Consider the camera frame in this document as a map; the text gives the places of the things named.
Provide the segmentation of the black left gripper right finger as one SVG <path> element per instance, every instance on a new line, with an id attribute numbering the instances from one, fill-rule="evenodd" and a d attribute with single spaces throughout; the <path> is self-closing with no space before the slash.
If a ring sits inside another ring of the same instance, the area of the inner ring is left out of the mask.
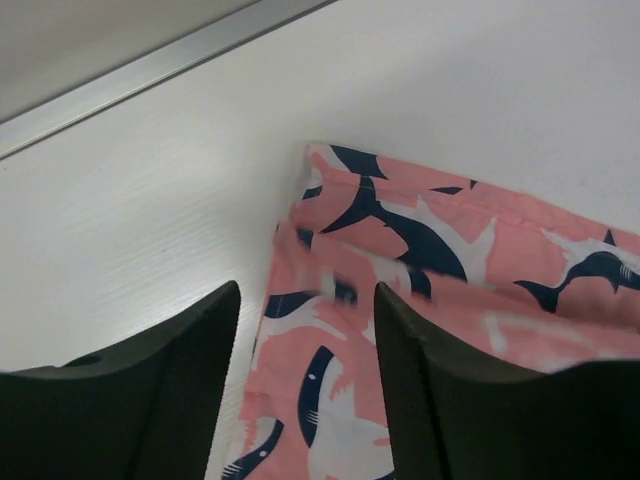
<path id="1" fill-rule="evenodd" d="M 374 295 L 376 349 L 399 479 L 635 479 L 639 364 L 544 374 L 499 360 Z"/>

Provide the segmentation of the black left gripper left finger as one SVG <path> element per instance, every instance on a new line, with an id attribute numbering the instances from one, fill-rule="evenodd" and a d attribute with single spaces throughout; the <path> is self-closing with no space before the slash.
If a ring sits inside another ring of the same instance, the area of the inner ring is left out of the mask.
<path id="1" fill-rule="evenodd" d="M 239 310 L 227 282 L 65 365 L 3 373 L 2 477 L 203 478 Z"/>

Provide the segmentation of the pink shark print shorts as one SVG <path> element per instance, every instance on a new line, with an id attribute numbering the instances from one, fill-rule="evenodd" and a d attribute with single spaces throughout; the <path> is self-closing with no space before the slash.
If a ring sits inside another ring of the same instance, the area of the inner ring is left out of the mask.
<path id="1" fill-rule="evenodd" d="M 391 479 L 374 333 L 387 284 L 502 360 L 639 353 L 639 238 L 534 197 L 310 144 L 279 224 L 226 479 Z"/>

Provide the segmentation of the aluminium table edge rail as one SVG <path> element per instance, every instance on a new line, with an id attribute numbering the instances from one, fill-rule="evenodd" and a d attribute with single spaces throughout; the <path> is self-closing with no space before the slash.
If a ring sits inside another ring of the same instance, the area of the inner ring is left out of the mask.
<path id="1" fill-rule="evenodd" d="M 328 1 L 256 1 L 1 123 L 3 160 L 182 73 L 318 11 Z"/>

